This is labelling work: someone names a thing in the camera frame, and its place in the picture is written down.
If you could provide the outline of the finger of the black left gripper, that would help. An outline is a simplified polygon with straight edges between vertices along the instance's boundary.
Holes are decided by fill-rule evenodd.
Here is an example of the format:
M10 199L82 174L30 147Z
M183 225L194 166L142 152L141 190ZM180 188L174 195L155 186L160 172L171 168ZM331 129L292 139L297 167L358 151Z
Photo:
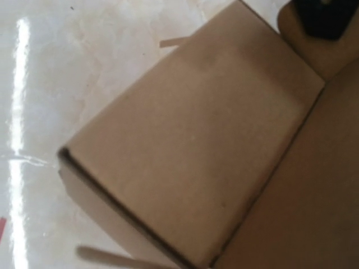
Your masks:
M355 0L296 0L294 8L307 35L338 40L355 14Z

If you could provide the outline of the brown cardboard box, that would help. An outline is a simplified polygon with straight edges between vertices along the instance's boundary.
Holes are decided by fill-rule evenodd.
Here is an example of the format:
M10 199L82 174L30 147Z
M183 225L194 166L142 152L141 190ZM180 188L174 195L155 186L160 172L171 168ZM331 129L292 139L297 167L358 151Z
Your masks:
M338 40L234 1L58 152L127 268L358 267L358 2Z

